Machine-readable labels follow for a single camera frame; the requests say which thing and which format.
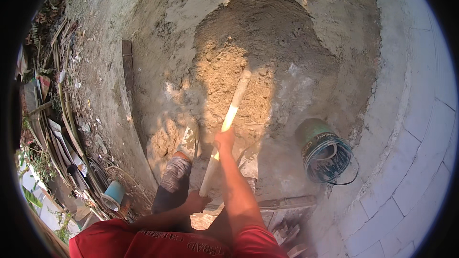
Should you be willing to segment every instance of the green bucket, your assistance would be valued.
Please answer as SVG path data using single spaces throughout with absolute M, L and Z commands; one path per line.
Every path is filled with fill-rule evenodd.
M 349 144 L 338 137 L 329 125 L 319 118 L 308 118 L 302 122 L 295 131 L 295 138 L 301 147 L 304 171 L 308 179 L 315 183 L 330 183 L 333 185 L 346 185 L 335 183 L 351 163 L 352 151 Z

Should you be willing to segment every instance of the brick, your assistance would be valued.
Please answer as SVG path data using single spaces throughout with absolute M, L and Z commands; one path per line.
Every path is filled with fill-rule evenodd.
M 346 240 L 368 221 L 364 207 L 359 201 L 354 201 L 349 211 L 338 222 L 341 237 Z
M 391 154 L 384 163 L 381 172 L 371 183 L 365 195 L 360 199 L 368 217 L 372 217 L 391 197 L 397 186 L 408 172 L 416 152 L 420 146 L 419 140 L 402 129 Z
M 408 246 L 400 250 L 399 253 L 395 254 L 393 258 L 410 258 L 414 252 L 415 252 L 415 244 L 411 242 L 410 244 L 408 244 Z
M 395 201 L 389 199 L 381 209 L 344 243 L 350 256 L 362 253 L 390 232 L 403 218 Z
M 456 162 L 456 151 L 458 146 L 458 135 L 459 135 L 459 116 L 456 113 L 456 120 L 454 121 L 453 134 L 451 135 L 451 140 L 449 141 L 449 146 L 446 149 L 445 157 L 443 162 L 452 173 L 454 164 Z
M 433 12 L 429 12 L 433 40 L 435 42 L 435 57 L 437 63 L 437 81 L 435 84 L 435 97 L 440 99 L 453 110 L 457 107 L 457 85 L 454 75 L 454 66 L 448 45 L 443 36 L 442 30 Z
M 336 225 L 332 225 L 325 233 L 325 236 L 315 245 L 317 256 L 326 254 L 330 257 L 336 257 L 338 254 L 343 253 L 344 244 L 341 235 Z
M 384 252 L 382 251 L 381 242 L 379 241 L 373 244 L 367 250 L 363 251 L 362 253 L 354 257 L 355 258 L 385 258 Z
M 426 0 L 404 0 L 407 6 L 410 19 L 413 21 L 413 28 L 430 30 L 428 10 L 429 5 Z
M 404 125 L 411 134 L 422 141 L 435 98 L 435 47 L 431 31 L 412 29 L 411 39 L 411 89 Z
M 454 120 L 454 111 L 436 100 L 426 137 L 418 149 L 415 161 L 393 195 L 404 215 L 416 205 L 443 161 Z
M 382 249 L 387 258 L 403 250 L 411 241 L 418 247 L 443 202 L 449 184 L 449 172 L 441 164 L 426 192 L 416 206 L 387 235 L 381 238 Z

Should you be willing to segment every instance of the wooden handle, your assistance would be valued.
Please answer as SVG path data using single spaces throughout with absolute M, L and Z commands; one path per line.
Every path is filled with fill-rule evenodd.
M 227 131 L 230 129 L 231 124 L 233 123 L 234 117 L 236 117 L 237 110 L 239 109 L 239 104 L 242 101 L 242 97 L 246 92 L 247 84 L 250 81 L 250 76 L 252 72 L 249 70 L 244 70 L 240 76 L 239 83 L 237 83 L 236 91 L 233 95 L 233 100 L 229 106 L 228 112 L 226 113 L 225 120 L 221 130 Z M 210 156 L 209 164 L 207 165 L 206 174 L 204 175 L 204 180 L 202 181 L 201 188 L 199 189 L 199 196 L 206 197 L 209 194 L 211 188 L 212 178 L 215 174 L 215 171 L 219 167 L 219 151 L 217 148 L 213 148 L 212 155 Z

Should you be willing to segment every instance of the red shirt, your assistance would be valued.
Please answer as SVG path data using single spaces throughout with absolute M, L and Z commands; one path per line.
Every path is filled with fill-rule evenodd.
M 132 229 L 119 219 L 100 221 L 70 239 L 70 257 L 272 257 L 286 258 L 276 239 L 260 226 L 244 227 L 228 247 L 193 233 Z

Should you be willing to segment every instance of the bucket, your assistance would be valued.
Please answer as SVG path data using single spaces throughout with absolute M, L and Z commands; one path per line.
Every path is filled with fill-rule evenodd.
M 112 181 L 107 190 L 100 196 L 100 200 L 106 207 L 118 211 L 121 209 L 124 192 L 124 186 L 117 181 Z
M 344 172 L 353 155 L 349 144 L 338 137 L 321 119 L 308 118 L 302 122 L 295 131 L 295 138 L 301 147 L 304 171 L 311 181 L 346 185 L 357 178 L 359 166 L 352 181 L 331 182 Z

